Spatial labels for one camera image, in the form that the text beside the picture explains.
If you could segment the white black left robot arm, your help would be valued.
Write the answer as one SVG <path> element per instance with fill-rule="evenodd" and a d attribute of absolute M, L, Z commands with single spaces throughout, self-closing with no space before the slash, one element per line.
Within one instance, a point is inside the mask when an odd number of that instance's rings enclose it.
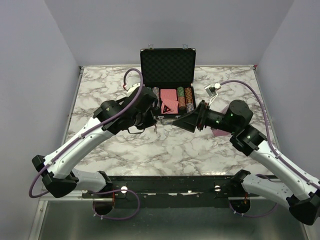
<path fill-rule="evenodd" d="M 152 106 L 157 96 L 147 87 L 131 89 L 127 97 L 104 101 L 81 130 L 56 151 L 36 155 L 32 163 L 47 191 L 61 198 L 74 190 L 88 190 L 104 198 L 112 182 L 104 171 L 86 172 L 75 166 L 93 149 L 121 131 L 135 126 L 144 130 L 155 125 Z"/>

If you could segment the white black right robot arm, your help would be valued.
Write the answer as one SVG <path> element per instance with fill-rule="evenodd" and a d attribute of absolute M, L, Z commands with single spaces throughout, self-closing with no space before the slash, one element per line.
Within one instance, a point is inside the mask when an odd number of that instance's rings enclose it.
<path fill-rule="evenodd" d="M 259 162 L 280 182 L 259 178 L 240 170 L 230 183 L 230 191 L 241 196 L 245 192 L 269 199 L 289 210 L 305 225 L 313 225 L 320 216 L 320 181 L 275 149 L 268 138 L 250 124 L 253 112 L 243 100 L 233 100 L 226 113 L 211 110 L 201 101 L 198 107 L 173 121 L 183 130 L 201 131 L 204 127 L 231 133 L 232 146 Z"/>

